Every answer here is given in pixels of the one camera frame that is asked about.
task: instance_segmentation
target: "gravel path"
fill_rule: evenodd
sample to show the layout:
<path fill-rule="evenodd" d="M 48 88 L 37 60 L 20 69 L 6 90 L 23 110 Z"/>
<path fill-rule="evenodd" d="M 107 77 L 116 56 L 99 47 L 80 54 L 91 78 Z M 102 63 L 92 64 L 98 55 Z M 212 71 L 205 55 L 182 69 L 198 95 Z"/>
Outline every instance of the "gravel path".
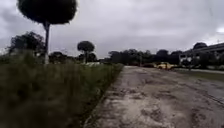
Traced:
<path fill-rule="evenodd" d="M 224 83 L 125 67 L 85 128 L 224 128 Z"/>
<path fill-rule="evenodd" d="M 183 71 L 189 71 L 189 69 L 181 69 L 181 68 L 177 68 L 174 70 L 183 70 Z M 215 73 L 215 74 L 223 74 L 224 75 L 224 71 L 216 71 L 216 70 L 202 70 L 202 69 L 191 69 L 192 72 L 205 72 L 205 73 Z"/>

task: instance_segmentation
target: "cloudy sky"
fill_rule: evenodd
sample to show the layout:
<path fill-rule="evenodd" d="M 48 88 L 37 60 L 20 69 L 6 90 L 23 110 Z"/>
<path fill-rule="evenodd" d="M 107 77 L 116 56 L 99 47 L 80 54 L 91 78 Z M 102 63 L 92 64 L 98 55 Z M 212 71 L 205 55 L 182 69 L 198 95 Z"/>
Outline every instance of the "cloudy sky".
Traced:
<path fill-rule="evenodd" d="M 223 0 L 79 0 L 76 17 L 52 27 L 51 51 L 78 55 L 76 45 L 89 40 L 101 58 L 108 51 L 135 48 L 186 50 L 195 42 L 224 41 Z M 44 35 L 41 25 L 25 19 L 16 0 L 1 0 L 0 49 L 26 31 Z"/>

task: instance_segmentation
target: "weeds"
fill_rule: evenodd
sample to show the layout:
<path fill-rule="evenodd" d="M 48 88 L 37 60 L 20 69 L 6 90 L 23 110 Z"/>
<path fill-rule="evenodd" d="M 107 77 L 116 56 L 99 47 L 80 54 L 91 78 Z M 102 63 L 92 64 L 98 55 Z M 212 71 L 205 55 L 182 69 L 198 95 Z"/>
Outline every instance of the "weeds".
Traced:
<path fill-rule="evenodd" d="M 82 127 L 122 68 L 73 62 L 43 66 L 29 55 L 2 61 L 0 124 L 9 128 Z"/>

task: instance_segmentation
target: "roof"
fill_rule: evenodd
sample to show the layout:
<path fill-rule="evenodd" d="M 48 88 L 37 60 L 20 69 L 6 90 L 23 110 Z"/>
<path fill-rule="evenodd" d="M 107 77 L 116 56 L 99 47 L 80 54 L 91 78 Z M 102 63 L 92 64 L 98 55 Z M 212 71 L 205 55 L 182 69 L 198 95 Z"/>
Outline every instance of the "roof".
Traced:
<path fill-rule="evenodd" d="M 188 53 L 201 53 L 201 52 L 214 52 L 214 51 L 224 51 L 224 43 L 220 44 L 215 44 L 215 45 L 210 45 L 205 48 L 200 48 L 200 49 L 190 49 L 185 51 L 183 54 L 188 54 Z"/>

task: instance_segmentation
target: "car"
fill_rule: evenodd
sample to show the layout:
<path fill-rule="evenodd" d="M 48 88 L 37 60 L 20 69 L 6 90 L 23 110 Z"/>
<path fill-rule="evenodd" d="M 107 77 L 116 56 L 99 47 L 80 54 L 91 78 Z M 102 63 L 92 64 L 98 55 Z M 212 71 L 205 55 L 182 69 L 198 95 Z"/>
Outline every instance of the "car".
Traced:
<path fill-rule="evenodd" d="M 170 64 L 168 62 L 161 62 L 160 64 L 158 65 L 155 65 L 156 68 L 159 68 L 159 69 L 173 69 L 175 66 L 177 65 L 173 65 L 173 64 Z"/>

